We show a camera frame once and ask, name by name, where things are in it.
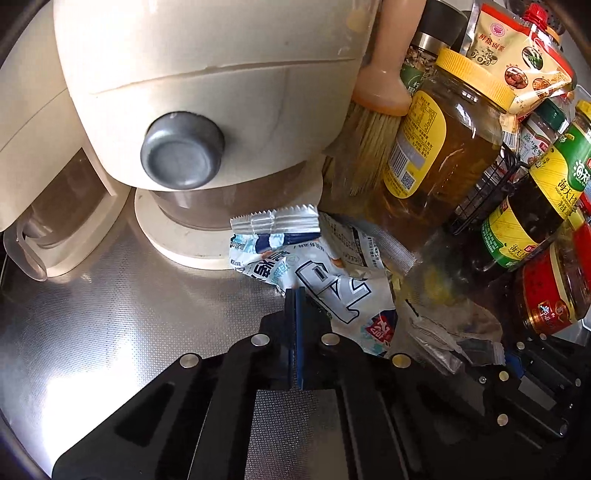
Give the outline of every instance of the barcode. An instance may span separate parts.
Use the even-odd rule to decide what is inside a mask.
[[[390,168],[392,169],[392,172],[396,178],[400,179],[402,172],[405,171],[408,162],[408,157],[400,149],[400,145],[398,145],[398,143],[394,144],[394,149],[390,155]]]

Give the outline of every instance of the qr code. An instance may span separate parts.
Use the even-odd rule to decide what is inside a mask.
[[[402,186],[404,186],[405,189],[410,190],[411,188],[413,188],[414,178],[409,172],[406,171],[404,172],[404,175],[402,176],[400,182],[402,183]]]

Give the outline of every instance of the yellow lid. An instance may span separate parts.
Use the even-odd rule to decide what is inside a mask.
[[[505,112],[515,99],[513,90],[505,82],[497,79],[464,55],[460,55],[449,48],[444,48],[439,52],[435,65],[478,90]]]
[[[579,100],[577,102],[577,110],[586,116],[591,121],[591,103],[586,100]]]

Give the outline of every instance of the cream appliance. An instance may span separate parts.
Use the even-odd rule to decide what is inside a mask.
[[[99,244],[129,187],[102,167],[66,88],[44,6],[0,68],[0,231],[30,277],[62,275]]]
[[[54,0],[70,95],[151,243],[228,268],[229,219],[322,193],[376,0]]]

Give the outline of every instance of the red label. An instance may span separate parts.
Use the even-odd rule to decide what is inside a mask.
[[[394,336],[394,328],[390,326],[388,318],[383,313],[376,315],[374,317],[373,324],[366,327],[365,329],[378,342],[382,342],[387,346],[390,346],[390,342]]]
[[[536,333],[546,335],[571,325],[571,312],[560,297],[551,254],[549,248],[523,267],[523,292],[530,325]]]

